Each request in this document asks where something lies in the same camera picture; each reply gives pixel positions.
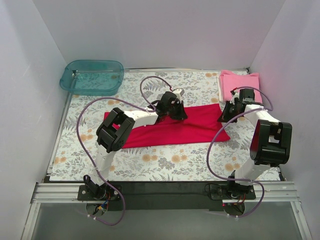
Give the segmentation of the red t shirt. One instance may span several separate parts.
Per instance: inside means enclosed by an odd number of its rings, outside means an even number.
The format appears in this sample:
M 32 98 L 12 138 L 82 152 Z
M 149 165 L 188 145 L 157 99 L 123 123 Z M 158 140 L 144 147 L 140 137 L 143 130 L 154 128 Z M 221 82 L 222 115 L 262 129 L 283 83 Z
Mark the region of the red t shirt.
M 154 125 L 133 129 L 123 148 L 209 143 L 222 128 L 218 103 L 186 107 L 185 112 L 188 118 L 182 121 L 166 117 Z

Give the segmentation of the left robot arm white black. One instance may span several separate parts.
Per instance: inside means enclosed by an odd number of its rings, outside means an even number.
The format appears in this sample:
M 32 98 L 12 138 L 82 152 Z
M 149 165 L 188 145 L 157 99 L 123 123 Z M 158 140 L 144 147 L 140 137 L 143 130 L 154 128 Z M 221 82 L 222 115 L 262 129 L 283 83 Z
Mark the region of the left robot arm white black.
M 166 117 L 178 121 L 188 118 L 181 100 L 184 92 L 182 88 L 165 92 L 160 100 L 153 102 L 155 110 L 151 105 L 134 111 L 123 111 L 118 107 L 111 110 L 96 131 L 98 148 L 93 160 L 94 170 L 83 177 L 94 199 L 101 200 L 105 196 L 102 185 L 108 179 L 114 156 L 124 147 L 133 129 L 155 125 Z

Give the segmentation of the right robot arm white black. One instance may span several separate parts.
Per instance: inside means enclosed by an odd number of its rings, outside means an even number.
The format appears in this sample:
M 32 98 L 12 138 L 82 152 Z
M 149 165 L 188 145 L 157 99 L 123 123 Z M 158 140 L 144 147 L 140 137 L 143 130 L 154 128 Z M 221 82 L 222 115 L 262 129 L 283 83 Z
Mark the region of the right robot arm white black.
M 292 125 L 272 117 L 264 106 L 256 101 L 255 88 L 236 87 L 230 91 L 221 123 L 236 123 L 239 117 L 247 118 L 255 127 L 249 148 L 248 159 L 239 169 L 232 172 L 226 190 L 234 196 L 253 191 L 253 181 L 270 168 L 288 162 L 291 150 Z

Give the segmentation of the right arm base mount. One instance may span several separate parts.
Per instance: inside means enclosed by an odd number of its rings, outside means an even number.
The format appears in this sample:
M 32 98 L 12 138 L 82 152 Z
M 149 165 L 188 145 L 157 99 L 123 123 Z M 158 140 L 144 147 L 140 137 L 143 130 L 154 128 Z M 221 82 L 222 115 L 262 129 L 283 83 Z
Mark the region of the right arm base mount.
M 224 183 L 207 183 L 204 187 L 205 193 L 211 200 L 255 200 L 256 194 L 253 186 L 233 186 Z

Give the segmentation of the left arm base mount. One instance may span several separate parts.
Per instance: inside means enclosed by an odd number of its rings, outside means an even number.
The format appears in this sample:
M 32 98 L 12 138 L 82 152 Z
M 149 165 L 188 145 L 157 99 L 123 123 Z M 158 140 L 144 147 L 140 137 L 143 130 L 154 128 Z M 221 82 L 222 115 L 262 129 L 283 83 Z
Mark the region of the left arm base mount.
M 98 187 L 89 187 L 83 184 L 78 189 L 78 201 L 105 201 L 107 199 L 119 201 L 121 197 L 119 193 L 115 193 L 115 190 L 106 184 Z

